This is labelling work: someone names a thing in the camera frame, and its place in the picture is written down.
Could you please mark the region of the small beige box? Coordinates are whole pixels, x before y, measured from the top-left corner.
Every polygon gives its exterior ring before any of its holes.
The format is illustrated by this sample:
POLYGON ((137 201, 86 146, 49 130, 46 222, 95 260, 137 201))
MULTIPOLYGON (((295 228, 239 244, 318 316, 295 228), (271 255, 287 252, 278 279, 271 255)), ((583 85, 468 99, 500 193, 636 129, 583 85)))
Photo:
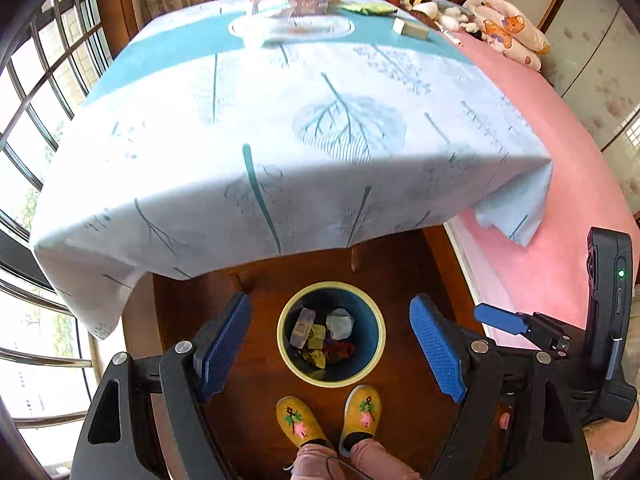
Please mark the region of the small beige box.
POLYGON ((392 26, 393 32, 398 36, 409 37, 416 40, 425 41, 430 32, 421 23, 407 21, 403 18, 395 18, 392 26))

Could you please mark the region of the light green paper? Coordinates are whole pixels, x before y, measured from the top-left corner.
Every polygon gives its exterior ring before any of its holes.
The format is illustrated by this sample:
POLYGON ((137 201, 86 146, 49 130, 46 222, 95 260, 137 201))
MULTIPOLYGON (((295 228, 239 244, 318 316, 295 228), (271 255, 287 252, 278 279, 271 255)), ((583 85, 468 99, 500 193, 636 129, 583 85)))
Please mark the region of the light green paper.
POLYGON ((397 12, 396 6, 382 0, 341 1, 337 5, 340 9, 360 15, 392 15, 397 12))

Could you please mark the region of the white purple long box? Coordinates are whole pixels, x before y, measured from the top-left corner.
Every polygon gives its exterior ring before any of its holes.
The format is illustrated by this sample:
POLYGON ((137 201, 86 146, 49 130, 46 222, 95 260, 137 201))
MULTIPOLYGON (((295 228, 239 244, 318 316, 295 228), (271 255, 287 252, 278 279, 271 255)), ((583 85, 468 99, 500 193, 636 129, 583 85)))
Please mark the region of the white purple long box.
POLYGON ((316 312, 308 308, 301 308, 292 330, 290 345, 296 349, 303 349, 314 325, 316 312))

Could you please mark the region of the yellow paper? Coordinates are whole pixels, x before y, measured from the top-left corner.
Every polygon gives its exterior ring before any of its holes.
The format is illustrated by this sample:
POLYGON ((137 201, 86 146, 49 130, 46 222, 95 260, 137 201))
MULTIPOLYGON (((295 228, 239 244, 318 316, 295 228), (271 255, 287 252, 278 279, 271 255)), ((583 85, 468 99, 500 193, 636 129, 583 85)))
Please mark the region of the yellow paper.
POLYGON ((312 324, 303 350, 303 358, 309 365, 318 368, 318 370, 326 368, 326 356, 323 352, 325 340, 326 326, 312 324))

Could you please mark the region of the red paper envelope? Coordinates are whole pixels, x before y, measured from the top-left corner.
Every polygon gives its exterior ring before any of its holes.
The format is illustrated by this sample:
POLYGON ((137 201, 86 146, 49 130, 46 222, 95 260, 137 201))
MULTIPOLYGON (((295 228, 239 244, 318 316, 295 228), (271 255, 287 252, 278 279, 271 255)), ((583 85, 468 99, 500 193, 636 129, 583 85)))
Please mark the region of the red paper envelope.
POLYGON ((323 347, 323 354, 328 364, 335 364, 349 359, 355 353, 355 346, 348 340, 333 341, 323 347))

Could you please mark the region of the white tissue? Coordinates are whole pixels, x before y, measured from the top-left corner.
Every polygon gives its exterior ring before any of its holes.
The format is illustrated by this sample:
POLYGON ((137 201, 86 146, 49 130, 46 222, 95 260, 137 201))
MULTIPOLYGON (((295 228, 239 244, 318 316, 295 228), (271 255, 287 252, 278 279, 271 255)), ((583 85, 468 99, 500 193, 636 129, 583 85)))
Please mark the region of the white tissue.
POLYGON ((343 308, 333 310, 326 317, 326 329, 336 341, 347 339, 352 334, 354 323, 354 318, 343 308))

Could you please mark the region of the clear plastic bottle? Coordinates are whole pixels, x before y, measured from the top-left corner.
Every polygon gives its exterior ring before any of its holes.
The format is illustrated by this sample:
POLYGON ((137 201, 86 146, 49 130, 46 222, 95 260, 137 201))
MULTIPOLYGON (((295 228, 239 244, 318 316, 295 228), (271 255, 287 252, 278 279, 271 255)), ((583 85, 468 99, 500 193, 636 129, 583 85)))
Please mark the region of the clear plastic bottle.
POLYGON ((244 44, 262 47, 280 40, 293 10, 293 0, 252 0, 245 17, 244 44))

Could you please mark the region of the red white milk carton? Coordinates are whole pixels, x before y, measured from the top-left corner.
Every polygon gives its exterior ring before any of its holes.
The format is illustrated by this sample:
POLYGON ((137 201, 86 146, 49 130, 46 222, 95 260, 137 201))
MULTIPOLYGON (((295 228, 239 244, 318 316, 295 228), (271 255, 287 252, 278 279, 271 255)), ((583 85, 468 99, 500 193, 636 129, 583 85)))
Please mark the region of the red white milk carton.
POLYGON ((324 15, 328 10, 329 0, 288 0, 291 16, 324 15))

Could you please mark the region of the blue yellow trash bin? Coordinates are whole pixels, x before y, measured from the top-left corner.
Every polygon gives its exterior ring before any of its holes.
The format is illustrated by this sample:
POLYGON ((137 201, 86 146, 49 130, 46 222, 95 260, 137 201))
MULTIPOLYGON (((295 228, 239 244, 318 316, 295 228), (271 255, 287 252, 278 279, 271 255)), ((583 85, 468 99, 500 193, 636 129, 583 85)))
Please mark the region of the blue yellow trash bin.
POLYGON ((288 300, 277 325, 285 365, 322 388, 355 385, 378 365, 386 344, 382 311, 363 290, 342 282, 309 285, 288 300))

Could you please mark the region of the right yellow slipper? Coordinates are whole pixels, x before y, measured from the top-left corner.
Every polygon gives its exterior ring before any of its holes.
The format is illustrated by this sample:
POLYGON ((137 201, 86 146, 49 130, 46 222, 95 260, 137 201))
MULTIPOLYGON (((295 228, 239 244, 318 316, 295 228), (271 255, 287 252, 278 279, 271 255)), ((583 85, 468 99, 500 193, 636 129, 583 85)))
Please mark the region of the right yellow slipper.
POLYGON ((354 445, 372 439, 382 414, 382 401, 375 388, 359 385, 352 389, 345 403, 343 429, 338 449, 349 456, 354 445))

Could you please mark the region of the yellow slipper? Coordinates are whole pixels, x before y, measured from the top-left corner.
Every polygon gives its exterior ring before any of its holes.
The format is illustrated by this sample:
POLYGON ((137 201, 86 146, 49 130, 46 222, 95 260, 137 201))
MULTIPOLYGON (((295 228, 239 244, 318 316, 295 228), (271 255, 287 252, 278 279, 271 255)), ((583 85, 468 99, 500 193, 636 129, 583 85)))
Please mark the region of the yellow slipper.
POLYGON ((296 448, 309 443, 332 448, 311 409, 297 396, 284 396, 280 399, 276 415, 280 428, 296 448))
POLYGON ((354 445, 372 439, 382 414, 382 401, 375 388, 359 385, 352 389, 345 403, 343 429, 338 449, 349 456, 354 445))

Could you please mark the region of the left yellow slipper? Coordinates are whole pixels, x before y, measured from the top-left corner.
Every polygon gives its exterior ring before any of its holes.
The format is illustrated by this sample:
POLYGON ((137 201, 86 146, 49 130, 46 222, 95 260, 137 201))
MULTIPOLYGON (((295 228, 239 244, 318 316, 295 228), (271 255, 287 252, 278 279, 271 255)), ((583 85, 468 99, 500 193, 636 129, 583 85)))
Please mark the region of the left yellow slipper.
POLYGON ((284 396, 280 399, 276 415, 280 428, 296 448, 309 443, 332 448, 311 409, 297 396, 284 396))

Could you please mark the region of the right pink trouser leg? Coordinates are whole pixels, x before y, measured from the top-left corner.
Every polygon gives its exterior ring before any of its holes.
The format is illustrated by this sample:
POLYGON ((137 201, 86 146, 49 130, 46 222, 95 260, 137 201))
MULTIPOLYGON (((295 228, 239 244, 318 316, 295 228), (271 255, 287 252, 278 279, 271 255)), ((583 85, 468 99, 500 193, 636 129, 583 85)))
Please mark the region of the right pink trouser leg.
POLYGON ((350 450, 350 459, 355 467, 372 479, 421 479, 418 472, 387 452, 380 442, 372 438, 356 443, 350 450))

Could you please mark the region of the pink trouser leg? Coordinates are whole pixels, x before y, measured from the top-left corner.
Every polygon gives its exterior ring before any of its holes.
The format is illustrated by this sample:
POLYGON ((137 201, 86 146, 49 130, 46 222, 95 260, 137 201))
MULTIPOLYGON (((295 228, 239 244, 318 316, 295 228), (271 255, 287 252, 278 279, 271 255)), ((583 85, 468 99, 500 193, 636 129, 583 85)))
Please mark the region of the pink trouser leg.
POLYGON ((387 452, 380 442, 372 438, 356 443, 350 450, 350 459, 355 467, 372 479, 421 479, 418 472, 387 452))
POLYGON ((297 452, 292 479, 345 480, 346 474, 333 448, 317 443, 307 443, 297 452))

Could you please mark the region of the left pink trouser leg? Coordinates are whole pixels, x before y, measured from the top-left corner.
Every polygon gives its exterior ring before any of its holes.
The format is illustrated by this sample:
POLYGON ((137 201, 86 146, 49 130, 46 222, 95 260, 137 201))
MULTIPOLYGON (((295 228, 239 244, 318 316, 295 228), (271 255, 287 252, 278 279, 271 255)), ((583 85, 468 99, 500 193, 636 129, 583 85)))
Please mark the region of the left pink trouser leg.
POLYGON ((307 443, 297 452, 292 479, 345 480, 346 474, 333 448, 317 443, 307 443))

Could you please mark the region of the pink bed sheet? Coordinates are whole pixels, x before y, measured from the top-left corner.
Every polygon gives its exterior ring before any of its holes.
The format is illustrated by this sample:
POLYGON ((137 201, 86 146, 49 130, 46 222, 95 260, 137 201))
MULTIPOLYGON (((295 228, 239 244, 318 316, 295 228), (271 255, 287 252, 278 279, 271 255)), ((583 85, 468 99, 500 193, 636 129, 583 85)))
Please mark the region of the pink bed sheet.
POLYGON ((471 211, 448 222, 472 299, 585 327, 589 230, 625 232, 637 243, 638 226, 597 144, 544 77, 484 42, 468 35, 461 40, 462 52, 521 112, 552 159, 544 218, 526 247, 483 228, 471 211))

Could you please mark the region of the leaf pattern tablecloth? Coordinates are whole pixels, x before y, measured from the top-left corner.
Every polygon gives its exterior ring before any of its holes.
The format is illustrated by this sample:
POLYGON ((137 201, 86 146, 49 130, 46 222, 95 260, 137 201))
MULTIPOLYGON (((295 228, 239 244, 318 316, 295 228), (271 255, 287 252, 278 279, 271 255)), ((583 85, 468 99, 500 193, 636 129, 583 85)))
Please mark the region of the leaf pattern tablecloth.
POLYGON ((63 134, 30 244, 90 333, 114 330, 148 273, 349 248, 465 209, 529 244, 551 157, 468 46, 388 16, 248 10, 147 24, 63 134))

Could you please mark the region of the bear pattern blanket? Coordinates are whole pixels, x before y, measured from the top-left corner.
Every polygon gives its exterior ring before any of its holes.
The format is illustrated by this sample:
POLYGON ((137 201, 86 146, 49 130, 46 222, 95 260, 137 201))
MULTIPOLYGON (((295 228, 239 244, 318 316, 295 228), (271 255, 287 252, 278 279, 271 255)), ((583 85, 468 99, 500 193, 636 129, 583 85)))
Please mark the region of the bear pattern blanket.
POLYGON ((511 61, 541 71, 541 57, 550 50, 544 33, 506 0, 466 0, 483 40, 511 61))

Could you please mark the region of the white pen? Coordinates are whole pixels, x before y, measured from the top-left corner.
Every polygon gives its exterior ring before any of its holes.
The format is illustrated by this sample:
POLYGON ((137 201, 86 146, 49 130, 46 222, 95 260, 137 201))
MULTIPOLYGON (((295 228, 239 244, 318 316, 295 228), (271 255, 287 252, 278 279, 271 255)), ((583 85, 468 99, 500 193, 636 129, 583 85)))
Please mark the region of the white pen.
POLYGON ((450 32, 450 30, 446 29, 446 27, 442 26, 439 23, 437 23, 436 26, 439 29, 442 36, 446 37, 452 44, 454 44, 457 47, 462 46, 461 40, 455 34, 450 32))

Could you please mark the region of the bee plush toy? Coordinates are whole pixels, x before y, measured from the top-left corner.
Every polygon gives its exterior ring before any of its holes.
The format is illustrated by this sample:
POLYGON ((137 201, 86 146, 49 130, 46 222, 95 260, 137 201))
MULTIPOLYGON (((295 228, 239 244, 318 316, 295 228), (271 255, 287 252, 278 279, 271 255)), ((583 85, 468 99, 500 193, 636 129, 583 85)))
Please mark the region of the bee plush toy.
POLYGON ((474 14, 457 3, 447 0, 384 0, 409 12, 417 20, 432 29, 439 30, 437 23, 450 32, 466 32, 482 40, 483 32, 474 21, 474 14))

